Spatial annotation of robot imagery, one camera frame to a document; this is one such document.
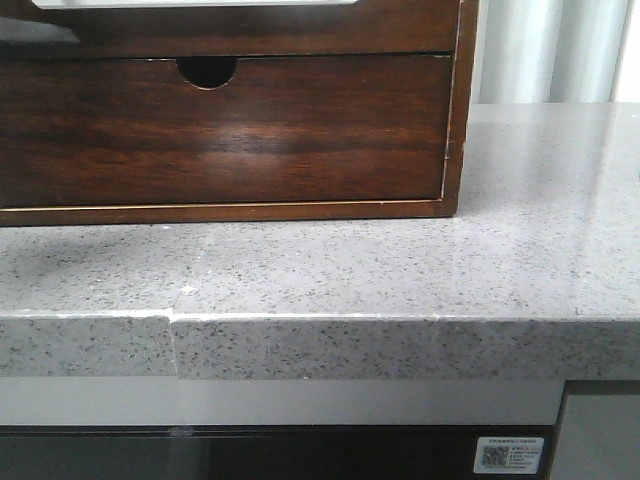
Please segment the dark wooden drawer cabinet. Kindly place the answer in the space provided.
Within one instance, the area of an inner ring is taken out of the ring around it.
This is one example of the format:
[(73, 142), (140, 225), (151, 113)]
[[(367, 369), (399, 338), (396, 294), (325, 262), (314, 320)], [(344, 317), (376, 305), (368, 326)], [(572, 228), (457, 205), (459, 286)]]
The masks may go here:
[[(356, 1), (31, 1), (45, 10), (188, 8), (211, 6), (314, 6), (342, 5)], [(95, 58), (95, 59), (17, 59), (27, 61), (172, 60), (190, 84), (214, 89), (228, 83), (241, 58), (325, 57), (366, 55), (446, 56), (451, 60), (449, 112), (441, 190), (433, 199), (316, 200), (195, 203), (172, 205), (5, 207), (1, 203), (1, 222), (5, 226), (49, 226), (83, 224), (178, 223), (209, 221), (260, 221), (307, 219), (368, 219), (449, 217), (458, 206), (464, 158), (467, 118), (471, 94), (474, 47), (479, 5), (460, 4), (455, 47), (447, 52), (184, 56), (172, 58)]]

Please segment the grey cabinet door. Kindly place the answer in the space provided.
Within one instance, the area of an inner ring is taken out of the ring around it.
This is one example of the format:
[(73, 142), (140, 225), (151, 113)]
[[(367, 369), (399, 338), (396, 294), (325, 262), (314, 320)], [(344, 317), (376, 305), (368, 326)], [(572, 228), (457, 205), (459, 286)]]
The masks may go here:
[(639, 477), (637, 381), (566, 384), (550, 477)]

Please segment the white panel under counter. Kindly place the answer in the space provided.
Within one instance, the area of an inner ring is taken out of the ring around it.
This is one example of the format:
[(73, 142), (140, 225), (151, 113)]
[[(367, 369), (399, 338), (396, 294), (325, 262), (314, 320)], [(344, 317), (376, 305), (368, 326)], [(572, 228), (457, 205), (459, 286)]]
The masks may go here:
[(4, 425), (551, 425), (558, 380), (4, 377)]

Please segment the white QR code sticker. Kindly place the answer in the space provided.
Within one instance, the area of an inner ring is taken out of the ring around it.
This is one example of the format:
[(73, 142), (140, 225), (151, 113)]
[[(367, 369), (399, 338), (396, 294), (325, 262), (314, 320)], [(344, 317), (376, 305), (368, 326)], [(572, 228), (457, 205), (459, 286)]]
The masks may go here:
[(479, 437), (473, 473), (537, 474), (544, 446), (542, 437)]

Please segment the black glass oven door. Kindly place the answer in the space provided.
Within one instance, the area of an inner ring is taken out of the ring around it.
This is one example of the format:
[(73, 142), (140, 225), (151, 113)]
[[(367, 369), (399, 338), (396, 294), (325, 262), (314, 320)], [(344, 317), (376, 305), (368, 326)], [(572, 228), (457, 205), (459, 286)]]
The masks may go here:
[[(474, 474), (479, 437), (542, 437), (534, 475)], [(4, 479), (546, 479), (549, 426), (4, 427)]]

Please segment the dark wooden drawer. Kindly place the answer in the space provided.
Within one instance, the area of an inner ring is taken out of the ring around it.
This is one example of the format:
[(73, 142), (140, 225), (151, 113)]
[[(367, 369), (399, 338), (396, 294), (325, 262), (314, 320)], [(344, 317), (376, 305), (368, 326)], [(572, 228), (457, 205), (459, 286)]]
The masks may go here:
[(45, 10), (1, 4), (1, 57), (172, 58), (447, 52), (457, 1)]
[(433, 199), (451, 60), (241, 58), (201, 89), (172, 60), (5, 62), (5, 207)]

